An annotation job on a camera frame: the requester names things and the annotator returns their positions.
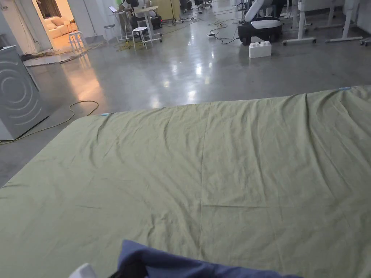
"laptop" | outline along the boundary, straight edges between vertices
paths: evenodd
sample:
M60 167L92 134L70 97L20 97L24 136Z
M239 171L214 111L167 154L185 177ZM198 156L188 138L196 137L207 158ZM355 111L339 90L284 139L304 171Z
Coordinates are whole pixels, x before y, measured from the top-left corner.
M113 13L117 11L113 6L108 7Z

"yellow cable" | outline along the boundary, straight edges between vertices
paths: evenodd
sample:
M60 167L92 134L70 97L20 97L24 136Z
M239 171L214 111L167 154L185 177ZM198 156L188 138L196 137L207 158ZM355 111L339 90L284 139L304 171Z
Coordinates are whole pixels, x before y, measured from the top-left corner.
M99 103L96 102L96 101L93 101L93 100L81 100L81 101L79 101L79 102L75 102L75 103L71 104L70 107L69 107L69 110L72 111L73 114L72 114L72 116L71 116L70 118L68 118L68 120L65 120L64 122L59 123L59 124L57 124L57 125L50 126L50 127L48 127L48 128L44 128L44 129L41 129L41 130L35 131L35 132L33 132L33 133L30 133L30 134L24 135L24 136L22 136L22 137L20 137L20 138L17 138L17 139L15 139L15 140L6 141L6 142L2 142L2 141L0 141L0 146L1 146L1 145L5 145L5 144L9 144L9 143L13 143L13 142L18 141L18 140L20 140L20 139L23 139L23 138L26 138L26 137L28 137L28 136L30 136L30 135L33 135L33 134L35 134L35 133L38 133L38 132L41 132L41 131L44 131L44 130L47 130L47 129L50 129L50 128L54 128L54 127L56 127L56 126L59 126L59 125L62 125L62 124L64 124L64 123L68 122L70 119L72 119L72 118L75 116L75 112L71 109L71 107L74 106L75 104L82 103L82 102L94 102L94 103L96 104L96 108L94 108L94 109L93 109L89 114L87 114L87 116L89 116L91 113L93 113L93 112L94 112L94 111L99 107Z

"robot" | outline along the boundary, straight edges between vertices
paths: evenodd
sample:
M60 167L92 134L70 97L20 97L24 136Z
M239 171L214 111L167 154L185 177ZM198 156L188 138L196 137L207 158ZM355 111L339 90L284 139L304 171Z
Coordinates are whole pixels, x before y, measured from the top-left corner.
M276 17L256 17L263 6L268 6L272 0L255 0L237 27L238 36L243 45L250 45L251 37L264 41L277 41L282 35L282 23Z

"wrinkled fabric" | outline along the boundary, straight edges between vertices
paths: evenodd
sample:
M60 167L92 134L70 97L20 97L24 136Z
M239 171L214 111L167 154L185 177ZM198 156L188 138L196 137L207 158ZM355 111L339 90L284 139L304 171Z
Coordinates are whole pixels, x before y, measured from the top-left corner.
M279 273L269 270L211 264L175 256L133 241L124 240L118 260L118 275L131 277L130 275L133 273L137 274L139 271L126 268L127 265L134 264L136 269L144 267L147 271L145 276L136 276L136 278L300 278L293 275L281 276Z
M109 277L123 239L282 275L370 277L370 92L74 121L0 189L1 278L68 277L86 262Z

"blue fabric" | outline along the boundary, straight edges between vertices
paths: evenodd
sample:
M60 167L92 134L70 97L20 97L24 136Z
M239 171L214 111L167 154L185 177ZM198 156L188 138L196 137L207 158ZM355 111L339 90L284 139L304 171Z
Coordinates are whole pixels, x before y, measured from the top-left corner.
M120 268L121 264L126 265L134 261L141 261L145 265L149 278L300 278L294 275L282 276L275 271L269 270L227 267L219 264L211 264L208 262L175 256L133 241L124 240L118 260L118 268Z

